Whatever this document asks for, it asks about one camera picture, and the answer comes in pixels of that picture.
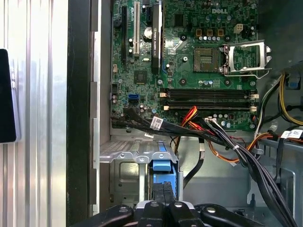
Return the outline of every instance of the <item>blue sata port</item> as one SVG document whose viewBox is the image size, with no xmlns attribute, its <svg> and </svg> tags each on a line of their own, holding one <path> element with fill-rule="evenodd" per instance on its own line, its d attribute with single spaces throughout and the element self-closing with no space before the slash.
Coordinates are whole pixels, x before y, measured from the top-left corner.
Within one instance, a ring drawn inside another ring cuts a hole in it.
<svg viewBox="0 0 303 227">
<path fill-rule="evenodd" d="M 136 104 L 136 103 L 139 103 L 139 100 L 140 100 L 140 95 L 139 94 L 129 94 L 128 95 L 128 102 L 129 103 Z"/>
</svg>

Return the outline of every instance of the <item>motherboard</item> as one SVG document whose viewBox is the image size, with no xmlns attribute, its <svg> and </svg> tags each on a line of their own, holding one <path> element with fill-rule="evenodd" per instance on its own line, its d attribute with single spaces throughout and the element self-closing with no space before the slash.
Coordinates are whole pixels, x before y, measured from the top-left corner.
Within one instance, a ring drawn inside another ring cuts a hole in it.
<svg viewBox="0 0 303 227">
<path fill-rule="evenodd" d="M 228 45 L 257 39 L 257 0 L 115 0 L 112 116 L 132 106 L 180 124 L 195 105 L 226 130 L 254 130 L 257 79 L 223 65 Z M 235 47 L 234 68 L 257 67 L 258 51 Z"/>
</svg>

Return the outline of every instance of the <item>ram slot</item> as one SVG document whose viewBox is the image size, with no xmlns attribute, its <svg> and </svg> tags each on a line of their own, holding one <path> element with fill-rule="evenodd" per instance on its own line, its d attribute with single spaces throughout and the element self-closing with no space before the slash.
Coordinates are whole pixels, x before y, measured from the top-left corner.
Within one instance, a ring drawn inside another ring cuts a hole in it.
<svg viewBox="0 0 303 227">
<path fill-rule="evenodd" d="M 134 3 L 134 56 L 140 54 L 140 2 Z"/>
<path fill-rule="evenodd" d="M 122 17 L 121 17 L 121 61 L 123 64 L 126 63 L 126 42 L 127 42 L 127 7 L 122 6 Z"/>
<path fill-rule="evenodd" d="M 250 90 L 167 89 L 161 97 L 170 99 L 249 99 Z"/>
<path fill-rule="evenodd" d="M 164 110 L 188 110 L 196 106 L 199 110 L 233 110 L 251 111 L 249 102 L 196 102 L 196 101 L 168 101 Z"/>
</svg>

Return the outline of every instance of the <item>screw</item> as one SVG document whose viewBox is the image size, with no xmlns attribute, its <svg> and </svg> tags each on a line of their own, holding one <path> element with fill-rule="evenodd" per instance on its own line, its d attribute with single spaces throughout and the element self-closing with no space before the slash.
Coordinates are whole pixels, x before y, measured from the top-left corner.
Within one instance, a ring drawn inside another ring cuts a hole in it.
<svg viewBox="0 0 303 227">
<path fill-rule="evenodd" d="M 151 203 L 151 206 L 152 206 L 152 207 L 158 207 L 159 204 L 158 204 L 157 202 L 152 202 L 152 203 Z"/>
<path fill-rule="evenodd" d="M 175 207 L 178 207 L 178 208 L 182 207 L 182 203 L 180 203 L 180 202 L 175 202 Z"/>
<path fill-rule="evenodd" d="M 120 213 L 125 213 L 127 212 L 127 209 L 126 207 L 121 207 L 120 210 L 119 210 Z"/>
<path fill-rule="evenodd" d="M 215 213 L 216 212 L 216 210 L 214 208 L 212 208 L 212 207 L 207 207 L 206 210 L 209 213 Z"/>
</svg>

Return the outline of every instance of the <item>sticker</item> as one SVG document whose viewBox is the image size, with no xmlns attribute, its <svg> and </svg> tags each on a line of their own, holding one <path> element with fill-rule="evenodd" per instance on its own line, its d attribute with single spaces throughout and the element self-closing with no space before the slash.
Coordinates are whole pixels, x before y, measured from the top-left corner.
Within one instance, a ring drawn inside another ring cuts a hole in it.
<svg viewBox="0 0 303 227">
<path fill-rule="evenodd" d="M 153 139 L 153 134 L 150 134 L 150 133 L 145 133 L 145 135 L 144 136 L 146 136 L 146 137 L 148 137 L 148 138 L 152 138 Z"/>
<path fill-rule="evenodd" d="M 302 135 L 302 132 L 303 132 L 303 130 L 300 130 L 300 129 L 291 130 L 290 133 L 288 134 L 287 138 L 299 139 Z"/>
<path fill-rule="evenodd" d="M 281 138 L 286 139 L 288 137 L 288 134 L 290 133 L 290 131 L 285 131 L 283 132 Z"/>
<path fill-rule="evenodd" d="M 162 123 L 163 123 L 163 119 L 154 116 L 150 128 L 159 131 Z"/>
<path fill-rule="evenodd" d="M 230 162 L 229 164 L 231 164 L 233 167 L 235 167 L 237 165 L 237 163 L 235 163 L 235 162 Z"/>
<path fill-rule="evenodd" d="M 300 129 L 285 131 L 285 132 L 283 132 L 281 138 L 283 138 L 283 139 L 287 139 L 287 138 L 299 139 L 302 135 L 302 132 L 303 132 L 303 130 L 300 130 Z"/>
</svg>

